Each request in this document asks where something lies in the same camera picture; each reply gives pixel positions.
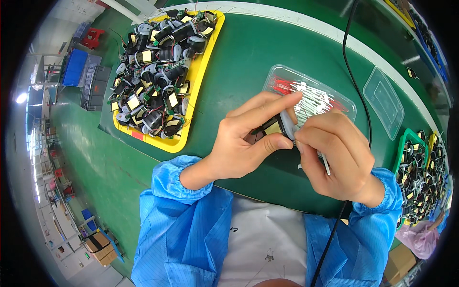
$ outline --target white shirt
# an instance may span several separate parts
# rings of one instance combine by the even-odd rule
[[[250,287],[285,278],[306,280],[306,230],[302,213],[235,195],[228,253],[218,287]]]

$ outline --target factory floor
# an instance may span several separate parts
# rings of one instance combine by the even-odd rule
[[[102,57],[102,66],[118,63],[121,39],[116,33],[126,35],[130,25],[131,20],[114,9],[105,10],[91,25],[105,30],[92,52]],[[70,203],[77,217],[81,208],[89,208],[104,228],[111,229],[126,254],[124,264],[115,260],[112,265],[130,277],[140,230],[139,195],[150,187],[151,172],[158,162],[98,129],[101,114],[80,108],[80,97],[79,88],[66,87],[50,112],[66,159],[65,174],[77,195]]]

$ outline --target cardboard box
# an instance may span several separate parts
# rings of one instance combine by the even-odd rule
[[[389,252],[384,275],[391,285],[398,283],[416,264],[416,258],[411,250],[403,244]]]
[[[109,265],[113,260],[115,260],[117,257],[117,254],[115,252],[115,250],[112,250],[111,252],[109,252],[107,254],[107,256],[105,256],[104,258],[102,258],[101,260],[99,260],[100,264],[102,264],[102,266],[106,267],[107,265]]]
[[[110,243],[110,241],[108,241],[108,239],[102,233],[94,234],[94,239],[97,240],[97,242],[101,246],[106,246],[107,244]],[[108,253],[110,253],[110,251],[113,250],[113,246],[111,244],[109,246],[105,247],[104,249],[102,249],[100,251],[97,251],[98,250],[97,247],[94,245],[94,243],[91,242],[91,240],[86,240],[85,243],[86,243],[86,246],[88,247],[89,251],[95,252],[95,253],[93,253],[93,255],[97,260],[101,260]]]

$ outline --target wrist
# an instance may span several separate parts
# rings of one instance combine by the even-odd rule
[[[358,197],[353,201],[373,208],[381,204],[385,192],[384,184],[377,177],[370,174]]]
[[[199,162],[185,168],[180,173],[180,183],[184,188],[190,190],[199,190],[209,183],[217,180],[213,174],[213,169],[210,168],[207,157]]]

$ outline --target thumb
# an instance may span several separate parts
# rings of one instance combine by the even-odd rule
[[[251,154],[254,155],[254,158],[258,159],[261,163],[268,155],[271,153],[281,150],[293,148],[293,142],[280,133],[272,133],[266,135],[252,145]]]
[[[309,145],[305,145],[300,141],[295,141],[298,150],[301,153],[301,168],[309,178],[315,192],[322,195],[327,195],[327,173],[325,167],[317,157],[317,150]]]

